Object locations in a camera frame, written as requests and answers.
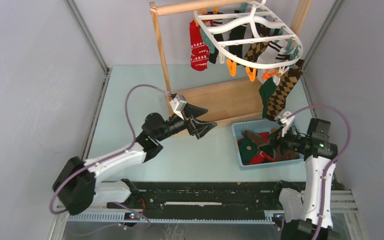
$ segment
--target green cloth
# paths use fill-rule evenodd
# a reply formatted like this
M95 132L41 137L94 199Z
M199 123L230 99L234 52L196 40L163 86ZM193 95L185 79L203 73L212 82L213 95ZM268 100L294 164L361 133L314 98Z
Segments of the green cloth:
M267 117L267 111L268 111L268 103L269 98L275 93L276 91L276 84L273 82L273 77L270 77L267 79L263 85L259 88L258 92L261 96L262 101L262 118Z
M239 143L239 154L242 163L249 164L258 152L258 146L247 136Z

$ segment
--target robotic arm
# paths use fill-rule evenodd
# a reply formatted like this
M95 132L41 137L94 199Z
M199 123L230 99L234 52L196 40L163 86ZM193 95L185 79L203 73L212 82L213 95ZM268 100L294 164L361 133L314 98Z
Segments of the robotic arm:
M302 196L296 189L282 188L279 201L284 209L285 224L282 229L282 240L308 240L314 237L318 225L321 225L317 239L340 239L337 232L332 231L331 218L331 182L335 170L332 159L338 154L336 144L329 142L330 122L312 118L307 135L294 133L292 122L294 116L285 112L279 121L282 125L269 136L270 145L280 151L292 150L304 154L306 169L305 195Z
M127 179L103 182L105 179L125 168L153 159L163 149L160 141L183 130L200 139L217 126L215 122L197 119L206 114L207 109L187 103L180 94L171 97L170 105L174 114L167 120L158 113L149 114L142 125L142 132L131 145L85 161L78 157L68 160L52 186L54 191L74 172L92 165L71 179L58 193L58 198L71 215L80 214L91 204L125 203L131 193L137 191L134 185Z

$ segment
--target laundry basket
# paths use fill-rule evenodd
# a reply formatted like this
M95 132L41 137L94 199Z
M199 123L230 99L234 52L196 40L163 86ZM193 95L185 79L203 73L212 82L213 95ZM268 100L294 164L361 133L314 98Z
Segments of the laundry basket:
M233 132L233 138L235 142L234 145L237 153L237 158L239 160L239 165L243 168L256 168L256 167L267 167L267 166L284 166L284 165L290 165L290 164L297 164L303 161L302 158L298 158L298 159L292 159L292 160L275 161L275 162L267 162L267 163L264 162L264 163L251 164L251 165L244 165L242 163L241 154L239 153L238 141L244 138L242 136L242 133L244 131L250 131L256 134L265 133L265 132L270 133L272 129L278 129L278 128L280 128L280 125L277 122L269 121L266 119L233 123L232 132Z

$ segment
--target sock drying rack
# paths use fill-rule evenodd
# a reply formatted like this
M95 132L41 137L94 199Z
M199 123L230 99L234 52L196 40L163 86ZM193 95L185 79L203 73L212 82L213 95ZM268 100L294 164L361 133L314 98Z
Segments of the sock drying rack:
M195 0L189 2L182 2L176 4L168 4L156 6L154 2L149 3L149 8L152 16L152 22L155 30L155 37L158 45L159 56L161 59L162 73L164 75L164 81L167 91L171 92L172 88L170 85L169 72L166 63L166 55L164 52L163 40L161 36L159 17L178 14L184 12L195 11L195 19L198 24L202 24L201 27L208 37L212 37L212 34L216 34L221 32L225 32L226 28L231 28L238 23L244 23L243 21L247 21L246 23L251 23L252 21L260 24L264 24L267 27L275 27L275 28L283 28L286 34L281 36L269 36L269 37L260 37L257 33L257 30L254 29L255 24L251 25L251 31L253 38L251 39L241 39L236 41L223 41L217 42L221 49L219 51L227 56L228 60L232 59L239 64L243 64L243 59L235 58L235 56L231 55L227 50L224 50L221 46L228 46L229 44L245 44L250 41L282 41L293 39L295 44L298 46L301 45L299 38L297 37L304 24L304 20L307 16L308 10L311 6L313 0L300 0L298 6L295 11L295 15L293 17L292 23L290 27L280 21L280 19L267 7L264 6L266 2L263 0L262 2L250 2L254 7L262 7L263 11L256 12L251 17L250 12L248 13L232 13L232 14L217 14L217 17L214 19L228 19L228 18L236 18L231 21L233 23L227 23L222 26L215 27L203 27L205 26L203 21L213 18L212 15L198 15L197 10L201 9L209 9L214 7L221 7L224 5L231 4L239 4L249 2L246 0ZM269 21L262 20L264 16L272 16L274 18L277 17L278 22L269 23ZM273 64L258 64L254 62L246 61L246 64L243 64L249 68L257 68L257 69L273 69L273 68L283 68L286 69L286 66L293 65L298 61L298 59L302 56L303 51L302 47L299 53L297 54L296 59L286 61L286 62L278 62ZM217 122L219 126L228 126L232 123L249 121L260 119L262 114L263 105L261 102L260 95L258 93L258 89L261 86L259 81L251 82L248 78L227 81L223 83L217 83L213 85L191 88L181 91L176 91L179 94L182 94L186 97L190 104L200 106L208 109L208 113L203 115L200 119L203 121L214 121ZM173 114L171 111L171 107L169 104L170 99L166 98L167 108L170 116Z

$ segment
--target green sock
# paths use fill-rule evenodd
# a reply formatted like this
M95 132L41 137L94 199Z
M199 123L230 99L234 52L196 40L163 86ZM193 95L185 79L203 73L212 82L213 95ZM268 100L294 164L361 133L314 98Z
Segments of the green sock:
M262 118L267 117L267 111L268 111L268 103L269 103L269 98L275 93L276 91L276 84L273 82L273 78L270 77L267 79L263 85L259 88L258 92L259 95L261 96L262 100Z

